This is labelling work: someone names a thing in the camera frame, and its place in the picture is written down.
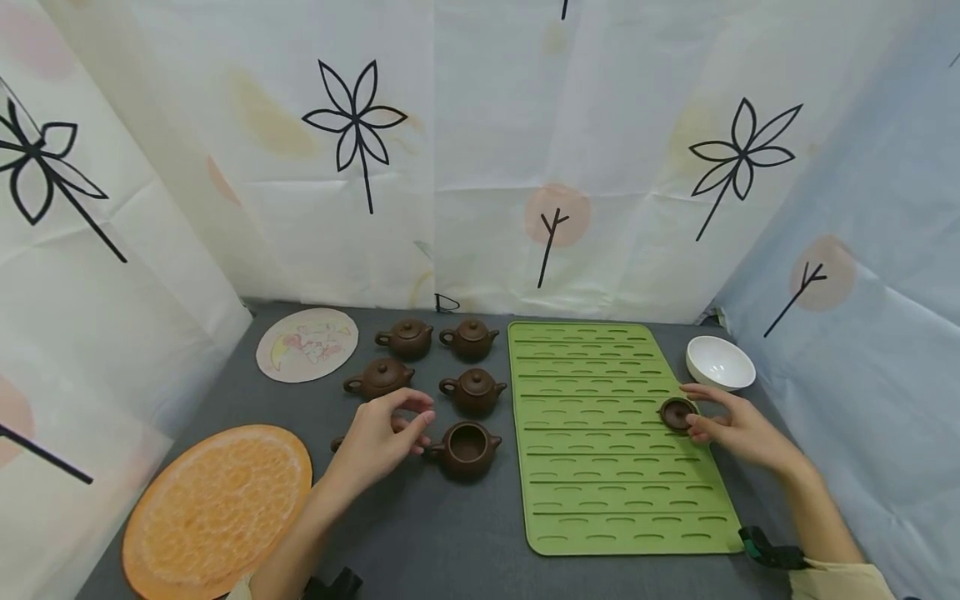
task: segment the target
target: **drying mat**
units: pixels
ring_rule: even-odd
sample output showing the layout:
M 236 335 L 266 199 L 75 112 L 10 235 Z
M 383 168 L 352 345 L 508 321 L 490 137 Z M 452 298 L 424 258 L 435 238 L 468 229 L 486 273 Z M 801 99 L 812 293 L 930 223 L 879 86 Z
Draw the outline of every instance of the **drying mat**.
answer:
M 706 447 L 658 410 L 682 396 L 643 325 L 512 323 L 527 541 L 542 555 L 740 552 Z
M 229 592 L 300 513 L 313 478 L 303 443 L 271 425 L 236 427 L 184 452 L 127 524 L 123 567 L 147 600 Z

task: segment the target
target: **forearm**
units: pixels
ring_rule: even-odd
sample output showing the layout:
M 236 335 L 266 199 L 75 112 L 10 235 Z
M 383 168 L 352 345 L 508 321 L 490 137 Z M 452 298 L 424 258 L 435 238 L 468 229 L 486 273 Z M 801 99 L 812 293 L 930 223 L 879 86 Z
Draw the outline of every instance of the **forearm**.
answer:
M 806 556 L 837 564 L 864 563 L 827 483 L 806 458 L 780 475 Z
M 321 479 L 303 511 L 250 582 L 253 600 L 296 600 L 320 561 L 326 534 L 350 504 L 349 496 Z

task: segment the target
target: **sleeve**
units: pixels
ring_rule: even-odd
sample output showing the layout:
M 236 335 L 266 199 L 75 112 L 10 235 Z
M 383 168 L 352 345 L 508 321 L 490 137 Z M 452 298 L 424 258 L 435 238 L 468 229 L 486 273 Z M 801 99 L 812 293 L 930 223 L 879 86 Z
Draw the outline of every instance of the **sleeve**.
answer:
M 872 564 L 807 562 L 810 568 L 790 571 L 794 600 L 896 600 Z
M 243 579 L 233 586 L 233 591 L 228 594 L 226 600 L 253 600 L 250 594 L 250 578 L 252 574 L 246 575 Z

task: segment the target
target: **round paper plate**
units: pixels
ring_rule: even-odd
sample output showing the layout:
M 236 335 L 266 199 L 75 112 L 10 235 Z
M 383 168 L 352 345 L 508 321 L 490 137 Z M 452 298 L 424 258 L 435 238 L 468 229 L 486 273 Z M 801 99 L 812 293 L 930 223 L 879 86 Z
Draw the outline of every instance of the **round paper plate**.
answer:
M 313 478 L 294 434 L 271 425 L 200 442 L 144 492 L 123 567 L 147 600 L 211 600 L 254 571 L 300 514 Z
M 256 364 L 276 381 L 312 381 L 346 363 L 358 335 L 353 319 L 339 310 L 301 310 L 267 329 L 256 348 Z

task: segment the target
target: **fabric wall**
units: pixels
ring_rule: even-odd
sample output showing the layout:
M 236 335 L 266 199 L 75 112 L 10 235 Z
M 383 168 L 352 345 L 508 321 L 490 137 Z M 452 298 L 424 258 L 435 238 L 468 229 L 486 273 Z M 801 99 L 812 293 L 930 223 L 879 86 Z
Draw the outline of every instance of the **fabric wall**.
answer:
M 32 0 L 0 78 L 0 598 L 66 598 L 250 314 Z
M 939 3 L 718 298 L 898 598 L 960 597 L 958 31 Z
M 660 322 L 707 306 L 921 6 L 58 4 L 131 131 L 158 137 L 139 69 L 242 206 L 198 227 L 241 295 Z

